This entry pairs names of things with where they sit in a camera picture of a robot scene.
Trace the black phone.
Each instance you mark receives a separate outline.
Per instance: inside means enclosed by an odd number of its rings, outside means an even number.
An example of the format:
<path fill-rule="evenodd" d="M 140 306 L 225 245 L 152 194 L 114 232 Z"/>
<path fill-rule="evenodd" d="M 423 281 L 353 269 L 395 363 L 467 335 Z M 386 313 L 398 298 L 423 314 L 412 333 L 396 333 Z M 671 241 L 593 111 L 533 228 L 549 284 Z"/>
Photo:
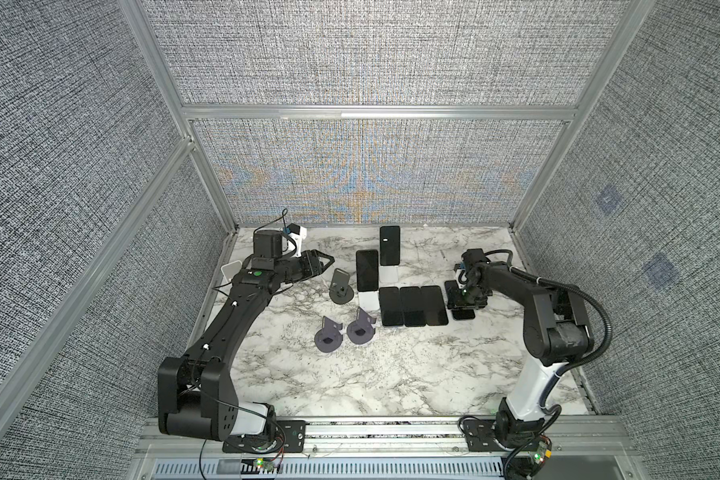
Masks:
<path fill-rule="evenodd" d="M 379 288 L 379 253 L 375 249 L 356 252 L 356 280 L 359 292 L 377 291 Z"/>
<path fill-rule="evenodd" d="M 381 266 L 396 266 L 401 257 L 401 229 L 399 226 L 381 226 L 379 229 L 379 263 Z"/>
<path fill-rule="evenodd" d="M 448 280 L 444 283 L 446 297 L 447 297 L 447 309 L 451 312 L 454 320 L 465 321 L 473 320 L 476 318 L 475 311 L 471 308 L 466 308 L 463 305 L 462 291 L 456 280 Z"/>
<path fill-rule="evenodd" d="M 420 288 L 422 295 L 422 311 L 427 326 L 445 326 L 449 323 L 443 292 L 439 285 L 428 285 Z"/>
<path fill-rule="evenodd" d="M 401 327 L 404 325 L 404 313 L 398 287 L 381 287 L 378 291 L 382 325 Z"/>
<path fill-rule="evenodd" d="M 402 287 L 400 289 L 400 299 L 404 325 L 406 327 L 424 327 L 426 325 L 426 316 L 421 288 L 414 286 Z"/>

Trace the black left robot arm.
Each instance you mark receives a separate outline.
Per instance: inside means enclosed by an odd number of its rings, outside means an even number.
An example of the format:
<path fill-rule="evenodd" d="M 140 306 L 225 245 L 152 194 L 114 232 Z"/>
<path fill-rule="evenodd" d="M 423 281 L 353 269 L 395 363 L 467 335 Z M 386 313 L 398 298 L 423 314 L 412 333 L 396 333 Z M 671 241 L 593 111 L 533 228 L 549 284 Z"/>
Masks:
<path fill-rule="evenodd" d="M 322 275 L 335 259 L 304 250 L 307 229 L 256 229 L 253 251 L 231 277 L 225 303 L 210 326 L 180 357 L 164 359 L 157 373 L 158 426 L 165 435 L 242 440 L 248 451 L 272 450 L 284 434 L 274 408 L 238 398 L 231 366 L 242 341 L 284 285 Z"/>

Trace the black phone back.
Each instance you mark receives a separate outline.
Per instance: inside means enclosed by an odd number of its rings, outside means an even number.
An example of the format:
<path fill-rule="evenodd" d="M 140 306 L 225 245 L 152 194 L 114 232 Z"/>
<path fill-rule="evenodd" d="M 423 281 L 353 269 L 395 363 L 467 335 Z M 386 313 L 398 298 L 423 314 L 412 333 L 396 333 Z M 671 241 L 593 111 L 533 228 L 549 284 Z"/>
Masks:
<path fill-rule="evenodd" d="M 396 266 L 401 257 L 401 229 L 399 226 L 381 226 L 379 229 L 379 263 L 381 266 Z"/>

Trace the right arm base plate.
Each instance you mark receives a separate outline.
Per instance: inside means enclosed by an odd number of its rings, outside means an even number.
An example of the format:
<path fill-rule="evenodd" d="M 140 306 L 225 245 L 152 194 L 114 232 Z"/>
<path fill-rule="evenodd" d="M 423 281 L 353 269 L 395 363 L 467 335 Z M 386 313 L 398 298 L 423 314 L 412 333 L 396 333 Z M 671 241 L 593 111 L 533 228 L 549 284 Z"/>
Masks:
<path fill-rule="evenodd" d="M 462 433 L 469 452 L 503 451 L 503 447 L 496 440 L 493 419 L 463 416 L 457 421 L 457 428 Z"/>

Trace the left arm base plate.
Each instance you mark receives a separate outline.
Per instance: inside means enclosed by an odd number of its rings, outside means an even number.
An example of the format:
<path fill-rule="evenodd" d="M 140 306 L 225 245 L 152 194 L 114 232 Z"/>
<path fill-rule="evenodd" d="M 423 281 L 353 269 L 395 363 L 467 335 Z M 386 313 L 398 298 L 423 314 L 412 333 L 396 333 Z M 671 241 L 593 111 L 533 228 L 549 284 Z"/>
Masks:
<path fill-rule="evenodd" d="M 302 453 L 308 422 L 303 420 L 269 422 L 261 434 L 230 436 L 222 446 L 224 453 L 256 456 L 276 453 Z"/>

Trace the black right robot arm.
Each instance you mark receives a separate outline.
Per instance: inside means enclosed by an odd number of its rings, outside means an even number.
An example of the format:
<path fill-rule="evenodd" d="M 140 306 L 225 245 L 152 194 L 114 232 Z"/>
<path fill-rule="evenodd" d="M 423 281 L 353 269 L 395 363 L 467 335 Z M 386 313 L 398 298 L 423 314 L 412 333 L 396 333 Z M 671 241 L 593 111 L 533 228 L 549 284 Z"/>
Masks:
<path fill-rule="evenodd" d="M 494 438 L 505 449 L 530 441 L 552 416 L 547 400 L 563 369 L 593 349 L 584 299 L 569 287 L 553 285 L 521 272 L 489 253 L 468 249 L 454 266 L 457 279 L 446 283 L 447 308 L 458 320 L 472 319 L 489 298 L 500 293 L 523 308 L 522 337 L 528 352 L 520 377 L 499 405 Z"/>

